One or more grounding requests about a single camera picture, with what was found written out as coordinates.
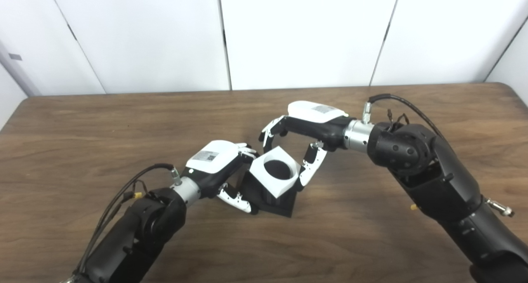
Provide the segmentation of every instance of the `black cable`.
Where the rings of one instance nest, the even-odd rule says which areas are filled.
[[[411,108],[411,110],[413,110],[418,116],[420,116],[420,118],[423,119],[431,127],[431,129],[433,129],[434,133],[436,133],[437,136],[445,140],[440,130],[434,125],[434,123],[432,123],[432,121],[426,116],[426,114],[424,114],[420,109],[418,109],[415,105],[413,105],[407,99],[404,99],[403,97],[398,97],[396,95],[392,95],[390,93],[383,93],[383,94],[375,95],[373,97],[369,97],[368,102],[375,103],[381,99],[394,99],[394,100],[397,100],[398,102],[405,104],[406,106]]]
[[[111,218],[109,218],[109,219],[107,218],[108,213],[110,212],[110,210],[112,209],[114,204],[117,202],[119,197],[121,197],[121,195],[123,195],[123,193],[125,193],[125,191],[132,184],[136,183],[138,178],[140,178],[141,176],[143,176],[147,172],[150,172],[151,170],[156,170],[157,168],[165,168],[167,170],[172,170],[172,169],[174,169],[174,166],[169,164],[169,163],[156,163],[156,164],[154,164],[152,166],[147,167],[146,169],[142,170],[141,172],[139,172],[136,176],[134,176],[132,179],[130,179],[130,181],[128,181],[121,188],[121,190],[113,197],[113,199],[111,200],[110,204],[106,207],[106,209],[102,213],[102,216],[99,219],[99,222],[97,223],[96,229],[94,230],[94,234],[92,234],[92,238],[90,239],[90,242],[88,243],[88,246],[86,247],[85,253],[82,255],[81,261],[79,261],[79,265],[77,267],[76,272],[81,272],[81,273],[85,272],[86,261],[88,259],[88,256],[92,252],[92,249],[94,248],[94,245],[97,242],[97,239],[102,234],[102,231],[104,230],[104,227],[106,227],[106,225],[108,225],[108,223],[110,222]],[[119,204],[116,207],[117,209],[115,209],[115,213],[112,212],[111,217],[115,216],[115,214],[117,213],[117,210],[119,210],[119,208],[121,207],[121,204]]]

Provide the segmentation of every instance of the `barcode label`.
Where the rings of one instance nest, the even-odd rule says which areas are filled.
[[[202,150],[202,151],[196,153],[196,155],[194,155],[191,159],[192,160],[200,160],[200,161],[211,162],[217,156],[218,156],[218,152]]]
[[[319,106],[315,106],[311,109],[323,114],[326,114],[333,110],[337,110],[337,108],[334,108],[333,106],[325,106],[324,104],[320,104]]]

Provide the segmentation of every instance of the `silver metal connector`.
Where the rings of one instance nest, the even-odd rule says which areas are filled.
[[[363,107],[363,117],[362,117],[362,123],[367,124],[370,122],[370,114],[372,110],[372,104],[370,102],[366,102],[365,106]]]
[[[176,168],[173,168],[173,169],[170,171],[170,175],[172,176],[172,182],[173,182],[173,185],[178,186],[178,185],[181,185],[181,184],[182,184],[182,180],[181,180],[181,178],[179,177],[179,173],[178,173],[178,171],[176,170]]]
[[[512,208],[508,206],[504,206],[499,204],[498,202],[494,200],[490,200],[489,198],[484,198],[484,202],[490,206],[490,208],[498,210],[500,215],[513,217],[515,215],[515,212],[513,212]]]

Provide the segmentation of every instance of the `white wall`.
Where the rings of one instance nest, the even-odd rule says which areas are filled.
[[[368,85],[396,0],[221,0],[234,90]]]
[[[372,85],[482,82],[528,0],[398,0]]]
[[[104,93],[53,0],[0,0],[0,63],[33,95]]]
[[[505,83],[528,104],[528,24],[519,31],[486,80]]]
[[[228,90],[218,0],[57,0],[108,93]]]
[[[0,130],[26,97],[15,80],[0,65]]]

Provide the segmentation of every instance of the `wooden table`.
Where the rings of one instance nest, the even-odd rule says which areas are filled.
[[[409,99],[441,129],[481,191],[513,207],[502,220],[528,241],[528,111],[502,84],[32,97],[0,132],[0,282],[66,279],[119,187],[151,163],[187,159],[215,139],[262,147],[258,134],[305,99],[359,116],[370,95]],[[372,120],[406,112],[380,102]],[[281,144],[301,161],[309,138]],[[170,184],[166,172],[145,177]],[[472,282],[434,221],[366,155],[329,153],[291,219],[196,202],[145,282]]]

